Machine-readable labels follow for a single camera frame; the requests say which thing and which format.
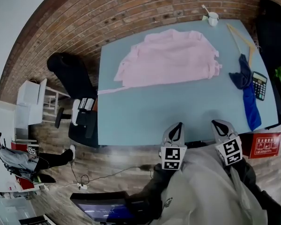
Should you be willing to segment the red box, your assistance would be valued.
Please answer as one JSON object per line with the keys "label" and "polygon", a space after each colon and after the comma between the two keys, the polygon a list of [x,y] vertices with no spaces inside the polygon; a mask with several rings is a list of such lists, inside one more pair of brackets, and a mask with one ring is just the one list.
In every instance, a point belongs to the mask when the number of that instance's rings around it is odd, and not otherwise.
{"label": "red box", "polygon": [[249,159],[269,158],[279,155],[281,133],[240,134],[243,155]]}

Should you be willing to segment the black office chair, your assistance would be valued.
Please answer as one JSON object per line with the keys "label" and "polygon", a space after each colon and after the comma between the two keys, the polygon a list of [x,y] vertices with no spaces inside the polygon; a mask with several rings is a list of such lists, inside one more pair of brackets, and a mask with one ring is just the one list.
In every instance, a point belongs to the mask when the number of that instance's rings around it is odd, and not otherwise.
{"label": "black office chair", "polygon": [[77,55],[57,52],[48,58],[47,68],[58,77],[70,98],[74,100],[71,114],[65,114],[63,107],[59,109],[55,127],[59,128],[62,120],[69,120],[68,137],[71,140],[92,148],[99,148],[97,125],[92,137],[87,138],[86,128],[76,124],[78,112],[85,111],[78,109],[79,102],[83,98],[94,99],[92,111],[97,112],[97,91],[90,81],[83,60]]}
{"label": "black office chair", "polygon": [[259,53],[273,86],[277,112],[281,115],[281,5],[271,0],[260,0],[255,22]]}

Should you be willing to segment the white striped box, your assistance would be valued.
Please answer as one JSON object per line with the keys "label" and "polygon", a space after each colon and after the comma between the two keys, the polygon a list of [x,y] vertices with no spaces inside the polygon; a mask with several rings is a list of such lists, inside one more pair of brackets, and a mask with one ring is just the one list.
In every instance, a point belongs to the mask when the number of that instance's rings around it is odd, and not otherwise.
{"label": "white striped box", "polygon": [[91,111],[93,109],[94,103],[95,103],[95,100],[92,98],[83,98],[79,102],[78,109]]}

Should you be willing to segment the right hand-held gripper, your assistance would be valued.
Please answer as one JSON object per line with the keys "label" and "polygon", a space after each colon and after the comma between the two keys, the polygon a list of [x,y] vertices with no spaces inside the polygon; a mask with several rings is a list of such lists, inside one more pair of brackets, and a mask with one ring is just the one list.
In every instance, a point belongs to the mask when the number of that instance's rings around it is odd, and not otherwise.
{"label": "right hand-held gripper", "polygon": [[225,120],[212,120],[212,131],[217,143],[215,146],[222,162],[226,165],[232,165],[243,158],[242,143],[231,123]]}

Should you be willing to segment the person's pale grey top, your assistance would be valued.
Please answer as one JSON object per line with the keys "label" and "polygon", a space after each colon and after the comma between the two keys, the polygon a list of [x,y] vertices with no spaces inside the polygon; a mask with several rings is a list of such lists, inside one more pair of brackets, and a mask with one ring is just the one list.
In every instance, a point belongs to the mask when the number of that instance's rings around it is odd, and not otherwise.
{"label": "person's pale grey top", "polygon": [[267,212],[214,146],[190,149],[162,192],[163,210],[150,225],[267,225]]}

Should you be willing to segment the black device with green stripe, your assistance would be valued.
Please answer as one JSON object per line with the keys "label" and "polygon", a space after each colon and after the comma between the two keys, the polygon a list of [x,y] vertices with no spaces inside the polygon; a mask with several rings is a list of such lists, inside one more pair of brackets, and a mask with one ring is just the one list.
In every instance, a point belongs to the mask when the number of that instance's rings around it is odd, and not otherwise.
{"label": "black device with green stripe", "polygon": [[36,174],[33,177],[34,183],[56,183],[56,180],[48,174]]}

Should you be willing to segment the person's left forearm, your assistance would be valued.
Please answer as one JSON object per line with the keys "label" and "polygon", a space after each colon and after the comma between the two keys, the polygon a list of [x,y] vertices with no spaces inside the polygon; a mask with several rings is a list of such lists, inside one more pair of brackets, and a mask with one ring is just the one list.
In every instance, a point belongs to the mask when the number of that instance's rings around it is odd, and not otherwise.
{"label": "person's left forearm", "polygon": [[130,196],[131,199],[144,199],[148,206],[154,210],[162,210],[162,192],[167,188],[172,175],[176,170],[164,170],[161,164],[157,164],[153,169],[153,178],[139,193]]}

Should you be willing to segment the white mug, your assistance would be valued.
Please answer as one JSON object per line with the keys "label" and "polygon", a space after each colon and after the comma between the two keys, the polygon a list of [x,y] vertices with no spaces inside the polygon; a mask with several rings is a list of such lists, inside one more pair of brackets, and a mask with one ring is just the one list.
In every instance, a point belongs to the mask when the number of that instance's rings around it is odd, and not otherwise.
{"label": "white mug", "polygon": [[208,13],[208,23],[210,26],[215,27],[218,24],[219,15],[215,12]]}

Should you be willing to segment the white frame table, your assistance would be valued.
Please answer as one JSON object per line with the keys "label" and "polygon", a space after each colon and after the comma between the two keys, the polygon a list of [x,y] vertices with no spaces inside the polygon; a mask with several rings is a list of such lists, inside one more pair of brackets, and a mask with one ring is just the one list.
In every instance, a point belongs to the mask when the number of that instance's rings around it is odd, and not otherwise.
{"label": "white frame table", "polygon": [[59,101],[69,98],[67,93],[55,90],[49,86],[45,88],[42,122],[54,123],[59,111]]}

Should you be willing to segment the black calculator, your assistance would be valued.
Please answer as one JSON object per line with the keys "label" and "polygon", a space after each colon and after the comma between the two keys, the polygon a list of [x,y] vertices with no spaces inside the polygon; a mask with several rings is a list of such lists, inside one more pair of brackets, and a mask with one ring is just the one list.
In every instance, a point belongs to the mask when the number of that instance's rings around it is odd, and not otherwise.
{"label": "black calculator", "polygon": [[267,78],[258,72],[252,73],[252,82],[256,99],[264,101],[266,93]]}

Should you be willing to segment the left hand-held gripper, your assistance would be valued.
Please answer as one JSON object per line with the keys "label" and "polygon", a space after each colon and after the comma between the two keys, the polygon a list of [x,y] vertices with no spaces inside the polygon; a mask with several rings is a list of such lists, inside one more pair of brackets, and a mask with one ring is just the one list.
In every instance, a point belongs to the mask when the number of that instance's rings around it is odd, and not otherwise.
{"label": "left hand-held gripper", "polygon": [[159,152],[162,169],[179,170],[186,150],[184,124],[182,122],[175,123],[163,134]]}

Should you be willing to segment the pink robe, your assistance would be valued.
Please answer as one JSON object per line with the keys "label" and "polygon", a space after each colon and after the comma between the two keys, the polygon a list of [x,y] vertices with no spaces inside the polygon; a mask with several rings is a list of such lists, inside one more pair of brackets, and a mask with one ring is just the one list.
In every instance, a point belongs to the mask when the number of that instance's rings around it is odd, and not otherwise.
{"label": "pink robe", "polygon": [[211,79],[222,68],[218,57],[219,52],[198,31],[169,29],[148,34],[120,62],[114,81],[122,86],[98,93]]}

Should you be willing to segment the bright blue cloth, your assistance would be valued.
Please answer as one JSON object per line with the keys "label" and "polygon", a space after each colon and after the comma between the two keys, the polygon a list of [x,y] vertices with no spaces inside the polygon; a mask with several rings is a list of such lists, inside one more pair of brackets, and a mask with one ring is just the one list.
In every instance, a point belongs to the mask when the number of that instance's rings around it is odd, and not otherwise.
{"label": "bright blue cloth", "polygon": [[261,125],[262,122],[256,104],[253,82],[251,82],[249,86],[243,89],[243,102],[248,126],[251,131],[254,131]]}

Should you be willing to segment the black bag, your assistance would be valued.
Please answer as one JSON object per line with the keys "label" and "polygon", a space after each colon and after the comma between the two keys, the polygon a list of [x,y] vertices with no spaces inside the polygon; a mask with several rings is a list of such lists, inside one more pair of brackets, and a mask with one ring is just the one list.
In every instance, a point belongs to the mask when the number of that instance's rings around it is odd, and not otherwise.
{"label": "black bag", "polygon": [[97,125],[97,112],[92,110],[79,111],[76,118],[76,124],[84,126],[86,128],[85,136],[91,138]]}

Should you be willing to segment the wooden clothes hanger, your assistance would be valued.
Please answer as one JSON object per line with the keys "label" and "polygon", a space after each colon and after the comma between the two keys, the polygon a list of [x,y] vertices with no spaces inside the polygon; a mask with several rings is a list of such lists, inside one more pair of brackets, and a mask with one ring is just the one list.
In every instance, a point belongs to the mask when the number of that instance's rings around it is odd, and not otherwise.
{"label": "wooden clothes hanger", "polygon": [[229,23],[227,23],[227,27],[230,31],[230,33],[232,34],[232,37],[236,43],[236,46],[240,52],[240,54],[242,53],[241,47],[238,44],[238,39],[236,38],[236,36],[238,36],[248,47],[249,47],[249,58],[248,58],[248,64],[251,67],[252,66],[252,58],[253,58],[253,54],[255,53],[255,44],[251,43],[248,39],[246,39],[236,28],[234,28],[233,26],[231,26]]}

